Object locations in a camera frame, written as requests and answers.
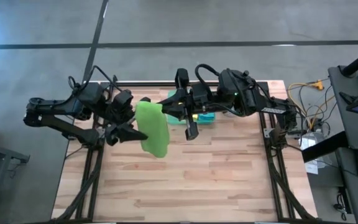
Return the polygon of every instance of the gray floor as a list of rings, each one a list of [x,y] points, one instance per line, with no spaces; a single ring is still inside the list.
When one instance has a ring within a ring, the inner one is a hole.
[[[0,0],[0,44],[91,43],[101,4]],[[110,0],[99,42],[276,40],[358,40],[358,1]],[[51,129],[25,126],[22,118],[30,97],[66,98],[67,76],[82,79],[89,52],[0,50],[0,145],[31,154],[27,166],[5,179],[0,223],[50,218],[67,141]],[[98,49],[94,64],[120,80],[172,80],[179,67],[192,71],[198,63],[208,63],[218,70],[246,69],[256,79],[288,85],[326,78],[328,67],[356,57],[358,45]],[[303,100],[313,105],[322,94],[305,88]],[[329,123],[331,134],[343,129],[337,109]],[[340,221],[332,208],[336,189],[312,186],[319,217]]]

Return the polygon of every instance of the desk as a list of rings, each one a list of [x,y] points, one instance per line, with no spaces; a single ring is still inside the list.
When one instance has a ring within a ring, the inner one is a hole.
[[[268,85],[272,96],[287,97],[283,81],[268,81]],[[145,96],[153,102],[160,101],[173,88],[130,89],[135,103]],[[90,128],[92,121],[75,124]],[[93,220],[277,221],[258,114],[230,118],[217,113],[214,124],[198,128],[200,135],[186,141],[184,126],[169,125],[170,145],[163,159],[144,152],[139,142],[105,145]],[[67,153],[79,147],[72,141]],[[301,152],[288,148],[283,156],[290,188],[307,211],[316,216]],[[85,157],[83,150],[65,161],[52,218],[62,214],[78,193]],[[282,192],[280,197],[285,210]]]
[[[328,73],[345,130],[304,150],[303,158],[307,162],[324,154],[336,152],[346,193],[358,223],[358,176],[356,154],[353,150],[358,149],[358,114],[346,111],[347,104],[339,95],[339,92],[343,91],[358,96],[358,78],[344,77],[337,67],[330,68]]]

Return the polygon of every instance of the wooden table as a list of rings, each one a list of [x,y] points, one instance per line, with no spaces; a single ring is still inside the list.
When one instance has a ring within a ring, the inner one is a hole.
[[[283,81],[268,81],[268,85],[272,96],[287,98]],[[134,87],[132,101],[148,96],[157,102],[172,89]],[[75,124],[90,128],[92,121]],[[200,135],[186,141],[185,126],[169,125],[170,145],[163,159],[144,152],[137,141],[113,147],[106,144],[94,221],[277,221],[258,114],[230,118],[216,113],[214,124],[198,128]],[[79,147],[72,141],[67,153]],[[301,152],[287,148],[283,156],[291,190],[317,217]],[[65,161],[52,218],[78,193],[85,157],[86,149]],[[280,198],[286,210],[282,192]]]

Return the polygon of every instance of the green towel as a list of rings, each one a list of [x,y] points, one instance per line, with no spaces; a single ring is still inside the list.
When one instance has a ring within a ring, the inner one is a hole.
[[[167,154],[169,131],[167,118],[162,113],[162,105],[140,101],[136,104],[135,119],[138,130],[148,136],[141,141],[142,149],[157,158]]]

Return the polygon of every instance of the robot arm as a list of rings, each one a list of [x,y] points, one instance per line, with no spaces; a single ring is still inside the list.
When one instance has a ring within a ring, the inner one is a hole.
[[[219,85],[216,91],[211,91],[200,77],[199,68],[205,68],[218,77]],[[296,108],[293,103],[269,97],[267,87],[262,87],[248,72],[226,69],[219,73],[209,65],[201,64],[196,67],[195,73],[199,82],[189,85],[187,70],[179,68],[175,76],[176,93],[159,102],[162,104],[163,113],[186,120],[187,140],[198,136],[193,114],[220,111],[230,111],[237,116],[249,116],[255,112],[275,114],[278,125],[268,133],[273,146],[284,144],[286,133],[296,126]],[[113,81],[109,81],[111,88],[115,86]],[[62,132],[66,138],[73,136],[82,144],[92,146],[98,143],[101,136],[96,129],[81,129],[56,118],[55,115],[70,115],[84,121],[90,119],[93,113],[107,121],[102,128],[105,129],[106,142],[110,145],[118,141],[147,139],[145,134],[136,131],[131,125],[134,121],[131,91],[116,87],[120,92],[111,101],[110,96],[104,96],[105,88],[99,83],[91,83],[88,80],[79,85],[73,82],[74,84],[69,82],[73,92],[67,100],[30,99],[24,118],[25,124],[33,127],[48,126]]]
[[[86,146],[95,146],[101,136],[106,142],[114,145],[118,141],[144,140],[147,136],[133,129],[134,112],[131,101],[133,96],[129,90],[118,93],[112,102],[103,93],[104,88],[99,83],[88,83],[75,88],[67,100],[43,100],[31,98],[27,104],[24,123],[32,127],[47,126],[60,131],[66,138],[74,137]],[[107,124],[104,134],[97,129],[81,129],[66,121],[56,118],[55,115],[70,115],[82,121],[96,117],[105,119]]]
[[[206,68],[218,76],[216,91],[198,74],[198,68]],[[186,139],[198,135],[193,114],[230,111],[237,116],[249,116],[255,112],[271,113],[277,117],[277,127],[269,132],[273,145],[285,144],[285,135],[296,126],[296,107],[290,100],[271,98],[267,87],[262,88],[248,72],[226,69],[216,72],[209,65],[198,65],[195,70],[199,82],[189,85],[188,73],[179,68],[175,76],[176,93],[163,100],[162,112],[186,120]]]

